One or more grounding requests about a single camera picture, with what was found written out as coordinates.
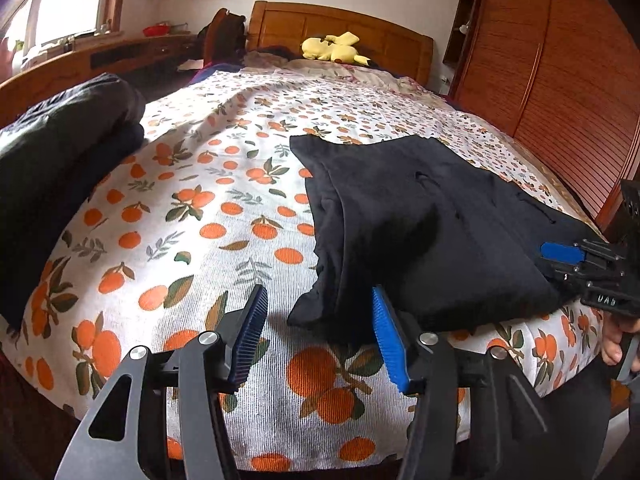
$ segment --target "pikachu plush toy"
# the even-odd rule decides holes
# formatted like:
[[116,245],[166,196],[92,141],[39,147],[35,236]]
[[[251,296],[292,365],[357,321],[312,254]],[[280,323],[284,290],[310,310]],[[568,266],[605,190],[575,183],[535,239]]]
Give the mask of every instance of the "pikachu plush toy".
[[353,47],[360,38],[350,32],[345,32],[341,36],[327,36],[324,40],[320,38],[309,38],[302,44],[302,56],[305,59],[319,59],[320,61],[334,61],[338,63],[369,66],[368,57],[359,56],[358,51]]

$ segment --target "pink object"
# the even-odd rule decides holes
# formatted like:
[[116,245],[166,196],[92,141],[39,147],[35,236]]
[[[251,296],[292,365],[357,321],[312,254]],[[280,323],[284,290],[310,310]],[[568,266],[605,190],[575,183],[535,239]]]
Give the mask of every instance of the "pink object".
[[164,36],[169,33],[169,25],[152,25],[151,27],[144,28],[142,34],[151,38],[153,36]]

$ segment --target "wardrobe door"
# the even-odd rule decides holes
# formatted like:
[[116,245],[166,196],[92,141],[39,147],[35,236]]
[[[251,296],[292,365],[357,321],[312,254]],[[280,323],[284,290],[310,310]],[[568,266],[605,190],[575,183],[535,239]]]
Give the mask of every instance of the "wardrobe door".
[[549,0],[481,0],[455,99],[513,135],[544,37]]
[[[515,139],[562,178],[593,215],[636,150],[640,52],[607,0],[552,0],[548,31]],[[598,218],[601,226],[607,219]]]

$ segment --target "folded black garment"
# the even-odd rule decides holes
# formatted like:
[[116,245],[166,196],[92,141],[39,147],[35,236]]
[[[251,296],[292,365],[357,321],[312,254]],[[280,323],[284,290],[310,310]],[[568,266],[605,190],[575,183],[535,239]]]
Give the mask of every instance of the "folded black garment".
[[540,246],[595,238],[593,230],[436,139],[351,146],[299,136],[290,146],[313,174],[305,182],[318,255],[318,280],[290,325],[372,342],[377,283],[433,331],[546,314],[572,297],[549,282]]
[[0,130],[0,314],[11,325],[20,327],[70,218],[104,175],[142,144],[137,123],[144,110],[135,88],[103,74]]

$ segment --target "metal screw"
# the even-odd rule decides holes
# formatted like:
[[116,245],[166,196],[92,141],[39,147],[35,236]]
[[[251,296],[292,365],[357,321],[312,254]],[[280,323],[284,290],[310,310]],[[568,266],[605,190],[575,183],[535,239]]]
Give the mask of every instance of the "metal screw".
[[506,359],[509,356],[509,352],[507,352],[501,346],[493,346],[491,350],[489,350],[489,353],[491,354],[491,357],[493,357],[494,359],[500,359],[500,361]]
[[132,359],[135,359],[136,361],[138,359],[142,359],[145,355],[146,355],[146,348],[143,346],[136,346],[135,348],[131,349],[131,352],[129,352],[129,357],[131,357]]
[[218,334],[216,334],[215,332],[204,332],[200,334],[200,337],[198,338],[198,342],[201,345],[210,345],[215,343],[217,340]]
[[424,332],[420,334],[418,339],[420,340],[420,343],[426,346],[433,346],[438,342],[438,336],[433,332]]

